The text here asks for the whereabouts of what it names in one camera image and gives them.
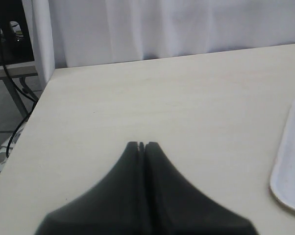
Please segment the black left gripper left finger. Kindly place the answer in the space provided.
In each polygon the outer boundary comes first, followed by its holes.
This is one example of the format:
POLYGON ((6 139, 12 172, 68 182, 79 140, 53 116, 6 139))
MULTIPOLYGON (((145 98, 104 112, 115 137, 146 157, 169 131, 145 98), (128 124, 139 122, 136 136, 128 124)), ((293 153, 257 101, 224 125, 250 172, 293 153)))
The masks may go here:
POLYGON ((46 215, 38 235, 145 234, 144 145, 129 142, 107 175, 46 215))

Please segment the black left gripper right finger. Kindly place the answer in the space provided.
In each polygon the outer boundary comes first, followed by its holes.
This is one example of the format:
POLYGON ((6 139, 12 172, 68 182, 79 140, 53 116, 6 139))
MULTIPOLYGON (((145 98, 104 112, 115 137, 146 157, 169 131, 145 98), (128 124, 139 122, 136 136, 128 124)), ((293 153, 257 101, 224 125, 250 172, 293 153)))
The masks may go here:
POLYGON ((144 152, 145 185, 154 235, 256 235, 254 225, 210 199, 171 163, 160 145, 144 152))

